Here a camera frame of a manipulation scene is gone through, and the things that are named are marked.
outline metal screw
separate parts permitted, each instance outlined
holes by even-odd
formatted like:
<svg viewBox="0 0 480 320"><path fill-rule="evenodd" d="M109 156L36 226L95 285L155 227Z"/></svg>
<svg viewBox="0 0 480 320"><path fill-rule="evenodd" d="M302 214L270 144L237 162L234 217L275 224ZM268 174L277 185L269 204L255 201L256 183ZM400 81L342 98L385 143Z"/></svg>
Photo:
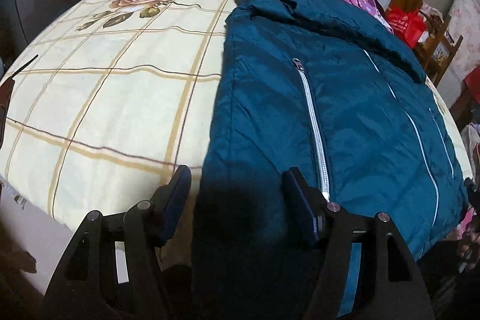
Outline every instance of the metal screw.
<svg viewBox="0 0 480 320"><path fill-rule="evenodd" d="M384 211L381 211L380 213L378 213L378 218L384 223L387 223L390 221L390 216L386 214Z"/></svg>
<svg viewBox="0 0 480 320"><path fill-rule="evenodd" d="M327 208L329 211L339 211L340 205L338 205L336 202L329 202L327 204Z"/></svg>
<svg viewBox="0 0 480 320"><path fill-rule="evenodd" d="M151 205L150 201L147 201L146 199L144 199L143 201L140 201L137 204L137 208L140 209L141 211L144 211L144 210L148 209L150 207L150 205Z"/></svg>
<svg viewBox="0 0 480 320"><path fill-rule="evenodd" d="M95 221L100 216L99 211L91 211L87 214L87 219L90 221Z"/></svg>

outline zipper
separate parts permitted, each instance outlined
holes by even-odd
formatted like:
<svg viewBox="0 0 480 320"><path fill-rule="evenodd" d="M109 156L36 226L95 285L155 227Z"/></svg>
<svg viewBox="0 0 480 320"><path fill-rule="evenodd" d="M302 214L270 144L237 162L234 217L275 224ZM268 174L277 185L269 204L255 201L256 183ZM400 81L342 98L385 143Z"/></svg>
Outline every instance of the zipper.
<svg viewBox="0 0 480 320"><path fill-rule="evenodd" d="M330 202L330 183L328 179L325 151L323 150L323 143L322 143L322 137L320 135L320 128L318 126L317 115L315 113L315 108L313 106L314 102L313 102L313 99L311 98L310 85L308 84L306 72L305 72L305 69L303 68L302 62L297 58L293 58L292 61L293 61L293 65L298 71L298 74L300 75L300 79L303 84L303 92L307 100L308 114L310 116L310 124L313 130L313 137L315 142L318 171L320 173L320 191L322 192L327 202Z"/></svg>
<svg viewBox="0 0 480 320"><path fill-rule="evenodd" d="M438 126L438 122L437 120L435 120L435 117L434 117L434 114L431 112L431 109L428 108L428 110L430 111L430 115L431 115L431 118L433 120L433 122L435 122L435 125L438 129L438 134L440 136L440 139L442 139L442 144L443 144L443 149L445 150L445 155L447 155L447 159L448 159L448 163L450 164L450 169L452 170L452 178L454 177L454 171L453 171L453 164L452 164L452 160L450 160L450 156L448 155L448 151L447 151L447 146L445 144L445 140L443 140L443 136L442 136L442 133L440 131L440 127Z"/></svg>
<svg viewBox="0 0 480 320"><path fill-rule="evenodd" d="M373 64L373 66L375 67L375 69L377 70L377 72L381 75L382 73L380 72L380 70L378 69L377 65L374 63L374 61L371 59L370 55L368 54L368 52L366 50L363 50L365 52L365 54L368 56L368 58L370 59L371 63ZM390 85L388 84L387 80L385 79L385 83L387 84L388 88L390 89L390 92L392 93L393 97L395 99L397 99L397 96L395 95L395 93L393 92L392 88L390 87ZM417 129L417 126L415 124L415 122L413 121L412 117L410 117L410 115L404 111L406 116L409 118L410 122L412 123L413 125L413 128L415 129L415 134L417 135L417 140L418 140L418 144L420 145L420 150L421 150L421 154L423 156L423 162L425 163L425 167L427 168L427 172L428 172L428 175L430 177L430 180L431 182L433 183L433 187L435 187L435 194L437 196L437 199L436 199L436 202L435 202L435 214L433 215L433 223L431 224L432 227L435 225L435 221L437 219L437 213L438 213L438 204L439 204L439 200L440 200L440 195L439 195L439 192L438 192L438 185L437 183L435 182L435 178L434 176L432 175L431 171L430 171L430 167L428 165L428 162L427 162L427 158L425 156L425 151L423 150L423 144L422 144L422 139L420 138L420 134L419 134L419 131ZM447 153L447 157L448 157L448 161L450 162L450 167L452 168L452 175L453 175L453 166L452 166L452 162L450 161L450 157L448 156L448 153Z"/></svg>

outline red bag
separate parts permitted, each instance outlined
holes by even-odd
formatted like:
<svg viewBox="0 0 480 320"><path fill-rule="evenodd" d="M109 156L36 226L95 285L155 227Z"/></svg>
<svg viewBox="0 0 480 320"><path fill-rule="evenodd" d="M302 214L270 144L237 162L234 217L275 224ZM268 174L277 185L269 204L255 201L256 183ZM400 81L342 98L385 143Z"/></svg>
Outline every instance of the red bag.
<svg viewBox="0 0 480 320"><path fill-rule="evenodd" d="M427 28L418 13L418 10L406 13L395 6L387 16L387 22L392 27L395 36L410 48L417 45L420 36Z"/></svg>

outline cream plaid bedsheet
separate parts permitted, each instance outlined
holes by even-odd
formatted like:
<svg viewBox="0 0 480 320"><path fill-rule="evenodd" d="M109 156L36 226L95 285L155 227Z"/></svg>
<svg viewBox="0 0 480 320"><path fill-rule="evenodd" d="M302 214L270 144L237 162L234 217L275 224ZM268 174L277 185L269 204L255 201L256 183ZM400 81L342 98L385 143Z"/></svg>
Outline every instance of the cream plaid bedsheet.
<svg viewBox="0 0 480 320"><path fill-rule="evenodd" d="M16 78L1 180L75 230L93 209L129 209L179 164L191 197L166 266L189 263L194 203L233 0L83 0L48 26L3 80ZM464 175L460 135L436 93Z"/></svg>

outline person's hand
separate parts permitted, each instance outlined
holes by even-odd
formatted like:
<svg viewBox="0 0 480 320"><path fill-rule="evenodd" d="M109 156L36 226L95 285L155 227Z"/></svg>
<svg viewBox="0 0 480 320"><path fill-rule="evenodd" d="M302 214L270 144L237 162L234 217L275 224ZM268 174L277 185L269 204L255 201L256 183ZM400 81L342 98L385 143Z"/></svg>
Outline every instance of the person's hand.
<svg viewBox="0 0 480 320"><path fill-rule="evenodd" d="M462 239L458 242L457 254L462 257L467 271L472 270L480 259L480 216L473 216L466 225Z"/></svg>

